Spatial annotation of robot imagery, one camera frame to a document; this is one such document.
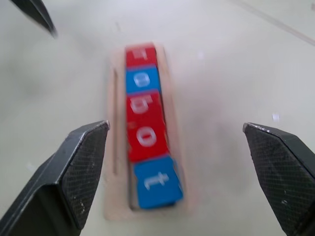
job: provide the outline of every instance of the white surface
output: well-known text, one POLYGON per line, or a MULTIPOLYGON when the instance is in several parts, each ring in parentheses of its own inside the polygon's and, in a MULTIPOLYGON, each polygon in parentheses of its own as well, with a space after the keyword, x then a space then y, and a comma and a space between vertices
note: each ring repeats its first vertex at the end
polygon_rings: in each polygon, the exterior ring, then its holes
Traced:
POLYGON ((110 52, 156 41, 168 54, 199 205, 182 218, 106 222, 101 181, 82 235, 283 236, 242 124, 284 129, 315 150, 314 11, 308 0, 246 2, 271 18, 236 0, 47 0, 54 40, 1 1, 0 215, 69 131, 106 118, 110 52))

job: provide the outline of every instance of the knurled metal surface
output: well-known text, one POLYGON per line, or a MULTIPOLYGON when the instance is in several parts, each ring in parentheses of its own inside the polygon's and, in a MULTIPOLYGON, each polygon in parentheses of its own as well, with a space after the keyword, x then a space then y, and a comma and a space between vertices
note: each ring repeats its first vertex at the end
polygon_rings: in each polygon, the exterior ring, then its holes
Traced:
POLYGON ((260 186, 283 231, 297 231, 314 212, 315 181, 280 138, 245 130, 260 186))
POLYGON ((88 134, 68 167, 62 189, 79 229, 83 229, 97 189, 106 136, 104 130, 88 134))

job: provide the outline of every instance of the white table surface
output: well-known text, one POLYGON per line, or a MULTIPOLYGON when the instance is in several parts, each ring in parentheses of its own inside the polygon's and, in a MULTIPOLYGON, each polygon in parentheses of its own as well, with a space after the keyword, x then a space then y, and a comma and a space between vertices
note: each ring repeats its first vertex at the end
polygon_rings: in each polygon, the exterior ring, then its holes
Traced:
POLYGON ((101 180, 81 235, 284 235, 242 125, 283 129, 315 150, 312 1, 44 2, 57 39, 0 2, 0 216, 68 132, 106 119, 110 53, 155 41, 168 55, 198 205, 190 216, 107 222, 101 180))

